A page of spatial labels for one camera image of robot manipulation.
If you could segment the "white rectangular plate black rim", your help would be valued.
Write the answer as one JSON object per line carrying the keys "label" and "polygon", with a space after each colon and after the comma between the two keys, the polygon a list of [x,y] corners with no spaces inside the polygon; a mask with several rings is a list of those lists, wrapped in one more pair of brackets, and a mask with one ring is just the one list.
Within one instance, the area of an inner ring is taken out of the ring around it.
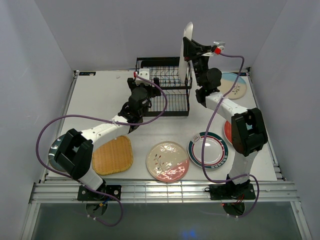
{"label": "white rectangular plate black rim", "polygon": [[193,36],[193,22],[190,21],[183,30],[180,56],[179,56],[179,65],[178,65],[178,75],[182,82],[186,80],[187,77],[187,68],[188,63],[185,60],[185,51],[186,51],[186,39],[191,40]]}

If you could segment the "woven bamboo square tray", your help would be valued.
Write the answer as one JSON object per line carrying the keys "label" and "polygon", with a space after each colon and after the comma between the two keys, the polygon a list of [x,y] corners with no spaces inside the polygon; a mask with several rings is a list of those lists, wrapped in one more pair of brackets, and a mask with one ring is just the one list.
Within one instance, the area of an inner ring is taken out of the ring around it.
{"label": "woven bamboo square tray", "polygon": [[132,145],[127,136],[105,143],[92,154],[93,169],[101,176],[124,172],[132,166],[133,160]]}

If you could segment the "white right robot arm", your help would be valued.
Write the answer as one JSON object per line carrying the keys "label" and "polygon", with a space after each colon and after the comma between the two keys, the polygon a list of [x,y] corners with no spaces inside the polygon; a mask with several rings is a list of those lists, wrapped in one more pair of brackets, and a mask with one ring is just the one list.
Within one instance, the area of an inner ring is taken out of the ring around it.
{"label": "white right robot arm", "polygon": [[199,86],[195,91],[197,102],[231,124],[231,143],[235,150],[231,170],[225,180],[211,180],[208,190],[213,200],[253,200],[259,193],[250,181],[253,177],[251,168],[258,152],[268,142],[268,135],[262,112],[257,107],[240,106],[219,91],[222,72],[218,68],[209,68],[208,62],[214,55],[223,56],[223,48],[221,42],[202,45],[186,36],[182,39],[184,61],[192,63]]}

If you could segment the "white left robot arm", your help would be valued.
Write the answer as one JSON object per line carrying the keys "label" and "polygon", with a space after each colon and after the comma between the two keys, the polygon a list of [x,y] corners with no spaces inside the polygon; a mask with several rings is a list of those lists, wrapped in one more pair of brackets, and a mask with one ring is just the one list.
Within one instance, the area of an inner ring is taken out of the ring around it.
{"label": "white left robot arm", "polygon": [[155,77],[152,82],[137,84],[134,78],[128,78],[131,95],[110,122],[81,131],[72,128],[51,146],[53,152],[49,159],[62,167],[73,180],[89,187],[88,193],[95,200],[106,195],[106,187],[105,181],[94,171],[92,155],[102,145],[133,132],[143,123],[143,116],[152,105],[151,98],[162,93],[159,78]]}

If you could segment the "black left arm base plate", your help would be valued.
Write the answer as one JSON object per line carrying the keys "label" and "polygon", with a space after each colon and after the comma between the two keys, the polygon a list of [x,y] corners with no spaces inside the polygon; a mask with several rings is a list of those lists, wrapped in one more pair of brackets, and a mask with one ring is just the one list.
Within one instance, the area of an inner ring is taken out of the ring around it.
{"label": "black left arm base plate", "polygon": [[89,190],[87,187],[81,185],[78,189],[78,201],[115,201],[121,199],[122,186],[121,185],[105,185],[95,191]]}

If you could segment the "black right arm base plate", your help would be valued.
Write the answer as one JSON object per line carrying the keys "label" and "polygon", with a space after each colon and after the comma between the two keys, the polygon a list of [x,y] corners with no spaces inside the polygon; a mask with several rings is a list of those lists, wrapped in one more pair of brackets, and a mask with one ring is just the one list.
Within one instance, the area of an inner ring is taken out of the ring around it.
{"label": "black right arm base plate", "polygon": [[247,185],[226,186],[226,184],[210,184],[204,189],[211,200],[255,200],[256,194],[251,183]]}

